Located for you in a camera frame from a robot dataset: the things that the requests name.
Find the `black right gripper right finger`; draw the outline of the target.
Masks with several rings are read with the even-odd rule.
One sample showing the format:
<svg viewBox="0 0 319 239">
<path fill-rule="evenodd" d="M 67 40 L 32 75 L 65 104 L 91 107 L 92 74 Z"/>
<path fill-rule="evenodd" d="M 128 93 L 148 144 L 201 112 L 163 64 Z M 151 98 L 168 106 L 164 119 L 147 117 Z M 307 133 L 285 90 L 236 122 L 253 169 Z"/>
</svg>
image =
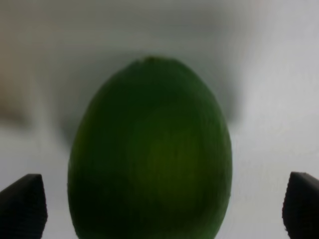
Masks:
<svg viewBox="0 0 319 239">
<path fill-rule="evenodd" d="M 319 237 L 319 180 L 302 172 L 291 172 L 285 193 L 282 219 L 289 238 Z"/>
</svg>

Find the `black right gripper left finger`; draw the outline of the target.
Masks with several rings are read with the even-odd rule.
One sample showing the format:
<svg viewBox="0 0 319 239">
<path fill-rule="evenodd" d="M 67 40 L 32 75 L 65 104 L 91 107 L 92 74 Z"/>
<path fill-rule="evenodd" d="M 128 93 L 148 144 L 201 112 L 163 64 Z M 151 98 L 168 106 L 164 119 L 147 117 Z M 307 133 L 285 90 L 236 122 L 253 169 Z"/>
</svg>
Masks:
<svg viewBox="0 0 319 239">
<path fill-rule="evenodd" d="M 0 237 L 40 239 L 48 212 L 40 174 L 26 174 L 0 192 Z"/>
</svg>

